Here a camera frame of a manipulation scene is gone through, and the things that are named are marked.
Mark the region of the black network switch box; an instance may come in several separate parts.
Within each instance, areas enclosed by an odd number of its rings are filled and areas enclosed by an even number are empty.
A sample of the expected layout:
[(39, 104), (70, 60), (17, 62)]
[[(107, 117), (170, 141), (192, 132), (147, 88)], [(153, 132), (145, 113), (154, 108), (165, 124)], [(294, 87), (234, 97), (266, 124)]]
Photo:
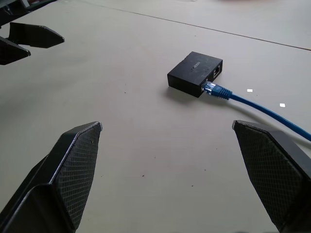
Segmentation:
[(192, 51), (167, 74), (168, 85), (198, 98), (203, 85), (213, 82), (222, 70), (222, 59)]

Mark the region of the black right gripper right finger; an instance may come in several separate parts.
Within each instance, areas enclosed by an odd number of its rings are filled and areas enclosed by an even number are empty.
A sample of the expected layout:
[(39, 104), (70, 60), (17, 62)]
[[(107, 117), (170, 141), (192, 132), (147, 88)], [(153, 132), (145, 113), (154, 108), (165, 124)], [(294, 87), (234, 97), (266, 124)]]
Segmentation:
[(232, 125), (249, 179), (280, 233), (311, 233), (311, 158), (283, 131)]

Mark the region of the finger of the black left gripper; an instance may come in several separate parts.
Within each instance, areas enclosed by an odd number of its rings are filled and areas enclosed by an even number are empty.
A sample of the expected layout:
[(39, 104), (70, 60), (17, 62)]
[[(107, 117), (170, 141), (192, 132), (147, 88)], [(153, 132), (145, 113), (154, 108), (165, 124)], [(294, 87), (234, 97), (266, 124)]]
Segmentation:
[(7, 65), (30, 56), (27, 49), (0, 36), (0, 65)]
[(46, 26), (10, 22), (8, 40), (18, 45), (50, 48), (65, 42), (63, 36)]

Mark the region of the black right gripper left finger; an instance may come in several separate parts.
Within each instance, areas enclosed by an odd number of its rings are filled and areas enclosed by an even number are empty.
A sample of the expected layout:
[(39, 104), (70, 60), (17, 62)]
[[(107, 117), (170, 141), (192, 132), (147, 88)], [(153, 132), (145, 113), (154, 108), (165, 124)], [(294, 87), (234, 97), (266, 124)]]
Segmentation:
[(0, 233), (76, 233), (92, 187), (99, 121), (63, 133), (0, 213)]

